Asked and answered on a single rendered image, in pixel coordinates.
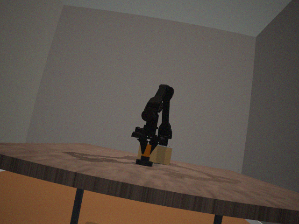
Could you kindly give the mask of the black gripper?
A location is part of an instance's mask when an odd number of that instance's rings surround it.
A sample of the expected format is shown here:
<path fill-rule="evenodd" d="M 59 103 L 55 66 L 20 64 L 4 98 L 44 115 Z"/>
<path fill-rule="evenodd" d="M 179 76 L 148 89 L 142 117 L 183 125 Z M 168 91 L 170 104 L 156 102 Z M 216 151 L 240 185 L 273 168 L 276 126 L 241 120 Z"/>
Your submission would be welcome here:
<path fill-rule="evenodd" d="M 165 143 L 165 138 L 157 137 L 156 135 L 156 130 L 158 129 L 157 125 L 146 123 L 144 127 L 145 127 L 144 133 L 132 132 L 131 137 L 138 138 L 137 140 L 139 140 L 140 142 L 142 154 L 144 154 L 146 146 L 149 142 L 149 145 L 152 145 L 150 151 L 151 154 L 153 150 L 156 148 L 156 146 L 159 144 L 158 142 Z M 150 141 L 147 141 L 147 139 L 149 139 Z"/>

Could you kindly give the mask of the orange knob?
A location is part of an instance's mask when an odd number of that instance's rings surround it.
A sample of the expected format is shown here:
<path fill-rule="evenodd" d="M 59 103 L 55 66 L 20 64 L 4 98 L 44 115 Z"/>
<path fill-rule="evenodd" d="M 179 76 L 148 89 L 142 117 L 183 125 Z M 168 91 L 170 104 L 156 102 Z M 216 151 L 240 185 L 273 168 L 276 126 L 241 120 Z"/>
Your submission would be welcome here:
<path fill-rule="evenodd" d="M 144 154 L 142 154 L 142 156 L 150 156 L 150 151 L 151 151 L 151 146 L 152 145 L 147 145 Z"/>

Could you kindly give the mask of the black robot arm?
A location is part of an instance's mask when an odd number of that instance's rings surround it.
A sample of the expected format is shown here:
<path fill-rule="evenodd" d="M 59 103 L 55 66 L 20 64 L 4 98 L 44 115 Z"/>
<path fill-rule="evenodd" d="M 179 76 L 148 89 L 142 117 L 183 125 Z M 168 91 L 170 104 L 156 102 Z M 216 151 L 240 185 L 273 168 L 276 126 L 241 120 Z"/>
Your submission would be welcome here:
<path fill-rule="evenodd" d="M 158 137 L 165 138 L 165 143 L 159 143 L 161 146 L 168 145 L 168 139 L 172 139 L 172 130 L 169 123 L 170 100 L 174 94 L 174 89 L 167 84 L 160 84 L 159 89 L 154 97 L 152 97 L 146 104 L 142 112 L 142 119 L 146 123 L 157 125 L 158 112 L 162 110 L 162 123 L 158 129 Z"/>

